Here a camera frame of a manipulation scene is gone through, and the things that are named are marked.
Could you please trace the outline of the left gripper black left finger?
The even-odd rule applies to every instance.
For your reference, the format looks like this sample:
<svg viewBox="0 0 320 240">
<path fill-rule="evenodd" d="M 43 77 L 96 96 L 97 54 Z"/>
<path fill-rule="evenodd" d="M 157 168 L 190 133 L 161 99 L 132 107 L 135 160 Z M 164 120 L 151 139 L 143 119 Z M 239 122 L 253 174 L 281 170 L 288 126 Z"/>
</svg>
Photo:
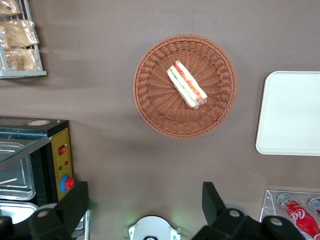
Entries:
<svg viewBox="0 0 320 240">
<path fill-rule="evenodd" d="M 14 224 L 9 216 L 0 218 L 2 240 L 71 240 L 81 218 L 89 209 L 86 181 L 74 187 L 54 206 L 42 206 L 24 221 Z"/>
</svg>

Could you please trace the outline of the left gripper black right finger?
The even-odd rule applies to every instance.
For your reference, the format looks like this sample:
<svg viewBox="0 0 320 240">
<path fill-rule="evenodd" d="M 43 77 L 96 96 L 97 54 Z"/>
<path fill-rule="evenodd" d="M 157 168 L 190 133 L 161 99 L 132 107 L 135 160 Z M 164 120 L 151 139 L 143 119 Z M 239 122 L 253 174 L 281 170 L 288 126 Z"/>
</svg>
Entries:
<svg viewBox="0 0 320 240">
<path fill-rule="evenodd" d="M 212 182 L 202 184 L 202 211 L 207 225 L 194 240 L 303 240 L 305 237 L 286 218 L 266 216 L 258 222 L 241 210 L 228 208 Z"/>
</svg>

